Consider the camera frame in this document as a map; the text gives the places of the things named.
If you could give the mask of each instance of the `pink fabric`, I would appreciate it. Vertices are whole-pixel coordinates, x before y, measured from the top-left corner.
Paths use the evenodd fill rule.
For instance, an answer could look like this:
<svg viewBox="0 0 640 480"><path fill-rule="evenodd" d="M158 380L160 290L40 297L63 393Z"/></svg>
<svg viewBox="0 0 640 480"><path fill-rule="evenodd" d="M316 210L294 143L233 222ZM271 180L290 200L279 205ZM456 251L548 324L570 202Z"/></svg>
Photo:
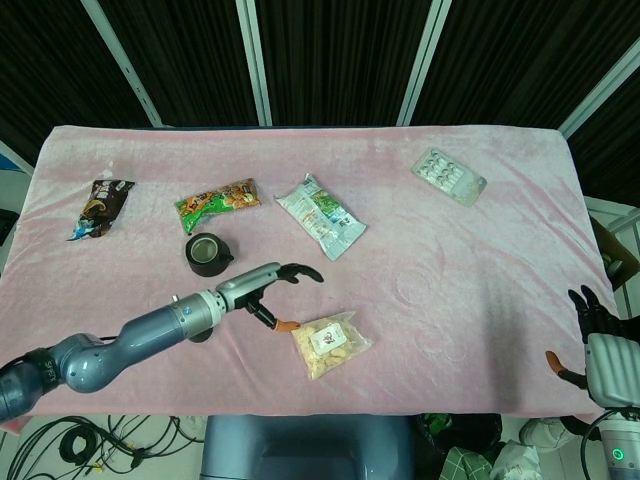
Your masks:
<svg viewBox="0 0 640 480"><path fill-rule="evenodd" d="M0 425L0 430L20 434L24 426L29 423L29 420L31 420L31 417L26 415L23 417L18 417L15 420L11 420L10 422L6 422Z"/></svg>
<svg viewBox="0 0 640 480"><path fill-rule="evenodd" d="M465 208L409 171L430 146L484 175ZM306 172L369 228L337 262L274 201ZM65 241L94 179L137 182L112 231ZM177 199L253 177L263 206L209 220L236 261L194 275ZM40 154L0 281L2 358L67 335L115 335L128 320L271 261L313 266L322 285L280 282L264 304L287 320L345 310L374 346L311 381L288 334L233 312L103 391L58 388L37 414L310 414L599 411L549 370L584 369L566 291L590 285L614 309L567 144L500 126L217 132L56 128Z"/></svg>

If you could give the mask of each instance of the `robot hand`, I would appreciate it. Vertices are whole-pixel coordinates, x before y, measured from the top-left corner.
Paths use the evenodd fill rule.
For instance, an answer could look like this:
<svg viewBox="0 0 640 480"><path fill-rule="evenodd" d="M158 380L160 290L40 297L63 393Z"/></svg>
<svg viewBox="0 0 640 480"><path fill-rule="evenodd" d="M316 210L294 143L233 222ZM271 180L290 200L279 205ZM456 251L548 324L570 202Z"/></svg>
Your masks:
<svg viewBox="0 0 640 480"><path fill-rule="evenodd" d="M611 478L637 478L640 465L640 318L620 320L600 305L589 287L582 286L584 298L569 290L578 312L586 356L586 375L566 369L554 352L546 352L551 369L563 380L588 390L599 406L608 409L591 425L580 445L582 470L589 476L587 439L597 428L603 442Z"/></svg>
<svg viewBox="0 0 640 480"><path fill-rule="evenodd" d="M298 274L306 275L319 283L324 282L322 275L306 265L289 263L281 266L278 263L269 263L218 285L216 292L224 297L229 311L245 308L272 330L288 332L300 328L300 324L276 319L260 303L260 300L265 289L277 280L285 280L294 284L300 283L300 280L296 278Z"/></svg>
<svg viewBox="0 0 640 480"><path fill-rule="evenodd" d="M547 351L549 366L563 380L588 390L603 408L640 405L640 321L620 320L600 305L589 287L581 287L584 298L569 290L578 313L585 345L586 375L565 368L558 356Z"/></svg>

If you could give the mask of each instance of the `snack bag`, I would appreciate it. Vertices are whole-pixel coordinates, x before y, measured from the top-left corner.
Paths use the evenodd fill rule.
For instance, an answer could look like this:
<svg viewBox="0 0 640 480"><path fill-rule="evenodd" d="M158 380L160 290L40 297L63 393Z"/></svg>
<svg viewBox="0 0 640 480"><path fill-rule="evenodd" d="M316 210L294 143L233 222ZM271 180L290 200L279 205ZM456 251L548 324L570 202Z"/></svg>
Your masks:
<svg viewBox="0 0 640 480"><path fill-rule="evenodd" d="M292 192L276 197L276 200L320 243L332 261L346 252L367 228L322 189L309 173Z"/></svg>
<svg viewBox="0 0 640 480"><path fill-rule="evenodd" d="M235 182L210 192L187 197L176 202L182 228L187 235L205 218L260 205L253 178Z"/></svg>
<svg viewBox="0 0 640 480"><path fill-rule="evenodd" d="M124 205L135 182L126 180L96 180L89 201L84 207L69 240L101 237L106 234Z"/></svg>
<svg viewBox="0 0 640 480"><path fill-rule="evenodd" d="M321 377L372 345L349 323L354 315L355 312L338 313L305 323L291 332L307 364L309 378Z"/></svg>

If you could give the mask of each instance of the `orange fingertip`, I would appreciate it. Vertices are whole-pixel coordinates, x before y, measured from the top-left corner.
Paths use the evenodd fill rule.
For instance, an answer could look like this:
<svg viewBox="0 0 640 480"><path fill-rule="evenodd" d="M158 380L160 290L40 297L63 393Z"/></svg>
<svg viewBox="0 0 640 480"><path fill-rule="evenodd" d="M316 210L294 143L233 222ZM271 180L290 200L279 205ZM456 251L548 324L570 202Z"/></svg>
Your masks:
<svg viewBox="0 0 640 480"><path fill-rule="evenodd" d="M553 373L559 375L560 372L566 370L566 368L560 363L560 359L554 352L547 350L545 352L545 355L547 357L547 363L549 364L551 370L553 370Z"/></svg>
<svg viewBox="0 0 640 480"><path fill-rule="evenodd" d="M282 320L278 320L276 323L276 328L274 328L274 330L276 332L291 332L299 328L300 324L298 322L283 322Z"/></svg>

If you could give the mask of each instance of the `tape roll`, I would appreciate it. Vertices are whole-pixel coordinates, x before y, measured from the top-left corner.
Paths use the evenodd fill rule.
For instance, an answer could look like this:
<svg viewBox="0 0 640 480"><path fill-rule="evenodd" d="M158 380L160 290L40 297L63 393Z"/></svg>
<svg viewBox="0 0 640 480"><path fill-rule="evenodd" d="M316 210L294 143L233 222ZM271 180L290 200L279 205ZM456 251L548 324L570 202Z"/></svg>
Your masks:
<svg viewBox="0 0 640 480"><path fill-rule="evenodd" d="M191 270L201 277L221 274L233 260L229 246L211 233L199 233L189 240L185 255Z"/></svg>

